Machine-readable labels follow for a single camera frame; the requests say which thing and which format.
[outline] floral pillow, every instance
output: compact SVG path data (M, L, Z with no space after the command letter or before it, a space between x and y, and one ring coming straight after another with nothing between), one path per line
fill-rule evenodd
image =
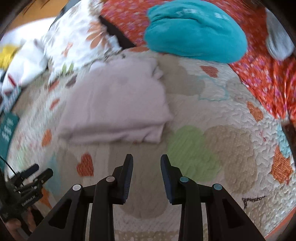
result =
M49 84L95 60L105 60L121 48L116 36L109 36L99 21L103 2L81 0L69 9L42 37L49 59Z

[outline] red floral fabric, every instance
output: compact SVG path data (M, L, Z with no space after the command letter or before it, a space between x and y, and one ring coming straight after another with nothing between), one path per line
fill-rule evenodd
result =
M137 46L145 45L143 35L149 20L147 10L164 0L108 0L102 14ZM267 38L264 8L249 9L241 0L208 0L228 13L243 29L248 39L244 57L230 67L243 84L275 118L288 111L296 121L296 59L274 60L265 46Z

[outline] teal fabric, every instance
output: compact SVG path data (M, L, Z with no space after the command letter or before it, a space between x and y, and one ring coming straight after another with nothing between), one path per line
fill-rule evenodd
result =
M157 52L232 63L247 50L246 35L223 10L200 0L175 0L147 12L147 46Z

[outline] black cable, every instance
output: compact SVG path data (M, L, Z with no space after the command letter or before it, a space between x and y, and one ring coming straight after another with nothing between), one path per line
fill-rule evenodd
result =
M8 165L10 170L12 170L13 174L16 175L15 171L11 168L11 166L7 163L7 161L5 161L1 156L0 156L0 158L1 158L2 161L4 161L6 163L6 165Z

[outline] folded white cloth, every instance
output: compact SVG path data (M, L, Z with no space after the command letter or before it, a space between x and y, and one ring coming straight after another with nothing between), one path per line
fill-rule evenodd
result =
M154 58L113 60L75 86L57 128L71 143L160 142L172 120Z

